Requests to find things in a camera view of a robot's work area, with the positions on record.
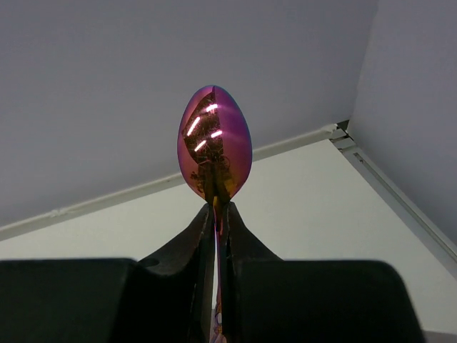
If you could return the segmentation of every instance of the gray wall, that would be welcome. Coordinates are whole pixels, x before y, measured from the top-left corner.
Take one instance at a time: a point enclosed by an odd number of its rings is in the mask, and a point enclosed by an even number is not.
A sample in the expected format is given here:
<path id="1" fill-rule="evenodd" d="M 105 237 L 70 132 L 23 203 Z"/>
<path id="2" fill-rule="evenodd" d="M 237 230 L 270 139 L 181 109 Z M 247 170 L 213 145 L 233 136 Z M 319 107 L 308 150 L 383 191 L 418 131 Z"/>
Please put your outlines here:
<path id="1" fill-rule="evenodd" d="M 207 84 L 254 147 L 349 118 L 376 4 L 0 1 L 0 227 L 178 172 Z"/>
<path id="2" fill-rule="evenodd" d="M 457 243 L 457 1 L 380 0 L 350 133 Z"/>

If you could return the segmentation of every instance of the gray panel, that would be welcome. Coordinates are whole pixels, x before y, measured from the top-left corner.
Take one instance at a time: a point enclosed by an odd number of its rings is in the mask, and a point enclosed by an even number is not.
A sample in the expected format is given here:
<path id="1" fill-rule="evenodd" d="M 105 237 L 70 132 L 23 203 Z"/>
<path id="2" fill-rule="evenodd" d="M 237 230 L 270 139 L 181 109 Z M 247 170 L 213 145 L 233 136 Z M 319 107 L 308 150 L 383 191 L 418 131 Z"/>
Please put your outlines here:
<path id="1" fill-rule="evenodd" d="M 377 0 L 0 4 L 0 226 L 178 171 L 219 84 L 254 147 L 347 119 Z"/>
<path id="2" fill-rule="evenodd" d="M 457 1 L 380 0 L 350 133 L 457 243 Z"/>

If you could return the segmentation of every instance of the white trim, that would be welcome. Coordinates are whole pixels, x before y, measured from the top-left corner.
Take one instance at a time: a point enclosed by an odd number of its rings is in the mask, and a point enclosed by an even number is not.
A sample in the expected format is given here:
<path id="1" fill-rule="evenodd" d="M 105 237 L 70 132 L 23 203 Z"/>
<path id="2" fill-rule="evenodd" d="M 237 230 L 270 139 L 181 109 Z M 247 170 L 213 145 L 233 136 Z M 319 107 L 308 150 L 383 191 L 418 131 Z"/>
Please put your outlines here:
<path id="1" fill-rule="evenodd" d="M 324 139 L 338 138 L 339 136 L 341 136 L 341 130 L 338 130 L 335 124 L 330 124 L 307 134 L 254 149 L 253 160 L 258 161 L 288 150 L 297 149 L 301 146 L 323 141 Z M 0 227 L 0 241 L 163 191 L 183 184 L 183 182 L 184 180 L 182 179 L 181 173 L 177 173 L 164 177 L 163 179 L 103 195 L 102 197 L 91 199 L 70 207 L 54 209 L 50 212 Z"/>
<path id="2" fill-rule="evenodd" d="M 421 240 L 422 244 L 457 279 L 456 245 L 364 154 L 351 138 L 335 142 L 334 145 Z"/>

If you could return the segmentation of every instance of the iridescent spoon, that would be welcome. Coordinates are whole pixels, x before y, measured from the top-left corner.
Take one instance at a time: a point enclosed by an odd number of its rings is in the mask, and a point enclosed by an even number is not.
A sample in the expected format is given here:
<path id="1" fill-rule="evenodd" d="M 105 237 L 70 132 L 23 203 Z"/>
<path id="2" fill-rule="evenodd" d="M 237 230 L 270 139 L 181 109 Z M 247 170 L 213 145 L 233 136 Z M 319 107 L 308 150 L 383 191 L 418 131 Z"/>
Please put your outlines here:
<path id="1" fill-rule="evenodd" d="M 252 165 L 246 120 L 225 89 L 205 86 L 192 96 L 179 126 L 178 160 L 186 183 L 214 207 L 219 250 L 222 209 L 244 185 Z"/>

